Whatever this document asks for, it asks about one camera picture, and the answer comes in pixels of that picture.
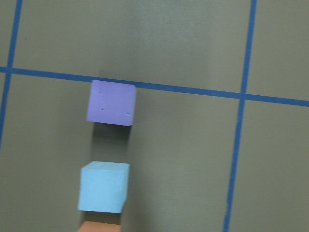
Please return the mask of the orange foam block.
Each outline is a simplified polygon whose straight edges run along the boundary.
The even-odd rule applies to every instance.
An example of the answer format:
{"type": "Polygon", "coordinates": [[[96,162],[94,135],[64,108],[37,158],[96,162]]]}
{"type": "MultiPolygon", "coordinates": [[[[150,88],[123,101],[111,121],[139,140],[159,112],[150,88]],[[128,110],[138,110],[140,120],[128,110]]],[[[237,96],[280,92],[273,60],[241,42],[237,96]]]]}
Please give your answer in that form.
{"type": "Polygon", "coordinates": [[[120,232],[121,226],[117,224],[85,221],[77,232],[120,232]]]}

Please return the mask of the purple foam block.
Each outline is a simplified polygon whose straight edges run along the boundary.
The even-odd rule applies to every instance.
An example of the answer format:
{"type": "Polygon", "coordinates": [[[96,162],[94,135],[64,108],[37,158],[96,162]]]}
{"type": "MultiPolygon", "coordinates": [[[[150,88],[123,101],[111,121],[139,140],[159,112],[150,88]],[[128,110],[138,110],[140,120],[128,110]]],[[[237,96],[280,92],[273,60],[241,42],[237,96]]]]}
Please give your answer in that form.
{"type": "Polygon", "coordinates": [[[86,120],[132,126],[137,88],[134,85],[93,80],[86,120]]]}

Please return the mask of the light blue foam block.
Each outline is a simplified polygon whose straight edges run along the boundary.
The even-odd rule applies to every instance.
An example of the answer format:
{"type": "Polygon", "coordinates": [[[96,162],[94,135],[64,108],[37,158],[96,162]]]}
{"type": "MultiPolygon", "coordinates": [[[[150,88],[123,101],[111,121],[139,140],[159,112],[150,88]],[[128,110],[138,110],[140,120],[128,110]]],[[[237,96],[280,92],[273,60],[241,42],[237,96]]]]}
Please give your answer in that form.
{"type": "Polygon", "coordinates": [[[127,199],[130,165],[92,161],[81,168],[78,209],[120,214],[127,199]]]}

